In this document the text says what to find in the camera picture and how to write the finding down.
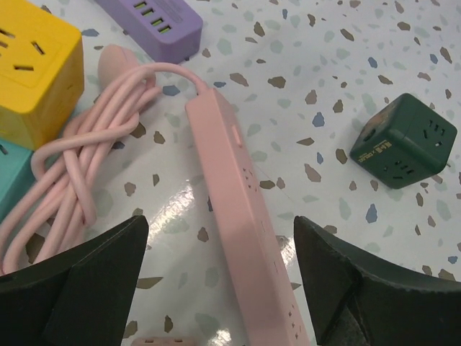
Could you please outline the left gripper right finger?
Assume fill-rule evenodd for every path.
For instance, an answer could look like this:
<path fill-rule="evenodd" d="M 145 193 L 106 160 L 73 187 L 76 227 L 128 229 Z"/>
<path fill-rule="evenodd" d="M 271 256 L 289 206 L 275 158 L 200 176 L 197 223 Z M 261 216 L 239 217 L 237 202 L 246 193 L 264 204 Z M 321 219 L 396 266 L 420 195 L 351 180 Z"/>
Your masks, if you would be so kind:
<path fill-rule="evenodd" d="M 318 345 L 459 345 L 460 283 L 360 249 L 304 216 L 294 242 Z"/>

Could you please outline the pink power strip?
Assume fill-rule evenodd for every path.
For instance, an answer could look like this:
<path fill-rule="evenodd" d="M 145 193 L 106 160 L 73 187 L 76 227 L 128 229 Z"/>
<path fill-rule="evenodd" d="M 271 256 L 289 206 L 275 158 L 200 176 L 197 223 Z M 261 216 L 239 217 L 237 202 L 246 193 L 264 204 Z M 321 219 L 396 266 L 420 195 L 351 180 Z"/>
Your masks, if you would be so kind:
<path fill-rule="evenodd" d="M 186 111 L 250 345 L 309 345 L 233 107 L 207 89 Z"/>

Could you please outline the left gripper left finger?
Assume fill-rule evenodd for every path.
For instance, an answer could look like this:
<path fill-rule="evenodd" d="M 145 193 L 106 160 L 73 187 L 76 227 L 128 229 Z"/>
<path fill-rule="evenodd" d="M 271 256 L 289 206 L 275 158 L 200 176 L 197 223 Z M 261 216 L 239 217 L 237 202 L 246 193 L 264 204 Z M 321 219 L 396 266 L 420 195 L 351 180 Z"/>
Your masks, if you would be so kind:
<path fill-rule="evenodd" d="M 2 345 L 120 345 L 148 238 L 144 216 L 1 277 Z"/>

